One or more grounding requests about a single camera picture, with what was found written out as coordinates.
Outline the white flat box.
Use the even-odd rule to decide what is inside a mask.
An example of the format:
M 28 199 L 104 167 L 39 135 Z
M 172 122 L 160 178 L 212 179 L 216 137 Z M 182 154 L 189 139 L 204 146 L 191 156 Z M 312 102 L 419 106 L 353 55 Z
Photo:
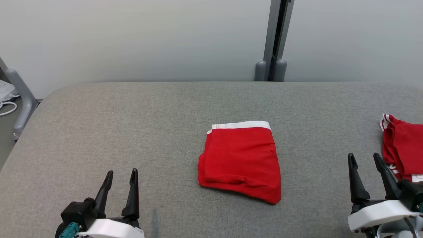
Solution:
M 13 84 L 0 79 L 0 101 L 9 101 L 17 95 L 18 92 Z

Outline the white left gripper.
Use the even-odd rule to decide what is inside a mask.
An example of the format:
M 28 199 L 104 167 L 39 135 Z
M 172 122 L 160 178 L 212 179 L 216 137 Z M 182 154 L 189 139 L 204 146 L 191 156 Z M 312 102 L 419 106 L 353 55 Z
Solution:
M 112 186 L 113 171 L 108 171 L 95 198 L 94 211 L 97 219 L 86 231 L 78 232 L 78 238 L 145 238 L 139 227 L 138 170 L 133 169 L 129 180 L 129 194 L 121 218 L 106 218 L 105 207 Z

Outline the red shorts with white trim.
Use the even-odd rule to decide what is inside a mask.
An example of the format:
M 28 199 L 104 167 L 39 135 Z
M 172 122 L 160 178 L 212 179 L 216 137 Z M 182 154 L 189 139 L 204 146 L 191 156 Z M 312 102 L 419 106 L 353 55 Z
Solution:
M 281 169 L 267 121 L 213 124 L 198 161 L 199 185 L 242 193 L 269 204 L 281 200 Z

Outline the red Bulls basketball jersey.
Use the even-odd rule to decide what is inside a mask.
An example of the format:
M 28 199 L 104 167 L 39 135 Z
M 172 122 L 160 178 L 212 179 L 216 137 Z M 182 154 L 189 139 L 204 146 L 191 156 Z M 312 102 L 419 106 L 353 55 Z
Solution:
M 382 156 L 399 180 L 423 182 L 423 124 L 412 124 L 383 114 L 380 127 Z

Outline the grey metal frame leg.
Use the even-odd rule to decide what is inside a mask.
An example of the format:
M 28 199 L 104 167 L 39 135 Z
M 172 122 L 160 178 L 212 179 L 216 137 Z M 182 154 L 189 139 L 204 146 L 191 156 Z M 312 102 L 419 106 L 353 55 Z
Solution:
M 0 101 L 0 109 L 7 104 L 11 104 L 14 106 L 14 108 L 12 108 L 11 110 L 0 113 L 0 116 L 8 115 L 20 108 L 20 114 L 17 117 L 16 123 L 10 135 L 11 140 L 17 142 L 30 117 L 32 116 L 40 102 L 34 97 L 34 95 L 27 87 L 25 82 L 22 80 L 18 72 L 14 69 L 7 68 L 6 64 L 1 58 L 0 79 L 13 84 L 18 92 L 17 97 L 9 101 Z

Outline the grey partition post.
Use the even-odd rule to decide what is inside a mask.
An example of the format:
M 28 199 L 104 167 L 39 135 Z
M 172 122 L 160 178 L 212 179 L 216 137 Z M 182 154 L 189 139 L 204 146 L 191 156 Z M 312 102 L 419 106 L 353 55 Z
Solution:
M 283 54 L 294 2 L 271 0 L 263 60 L 255 65 L 254 81 L 284 81 L 288 62 Z

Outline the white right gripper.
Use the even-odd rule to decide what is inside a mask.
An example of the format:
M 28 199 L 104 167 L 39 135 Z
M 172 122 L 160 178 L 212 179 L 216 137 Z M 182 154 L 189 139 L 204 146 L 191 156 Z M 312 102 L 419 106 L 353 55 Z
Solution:
M 385 199 L 399 199 L 401 190 L 391 169 L 378 153 L 373 154 L 375 166 L 381 175 L 385 188 Z M 354 154 L 348 154 L 348 171 L 352 211 L 348 216 L 348 226 L 353 232 L 410 232 L 422 231 L 422 212 L 406 207 L 400 200 L 370 200 L 358 173 Z

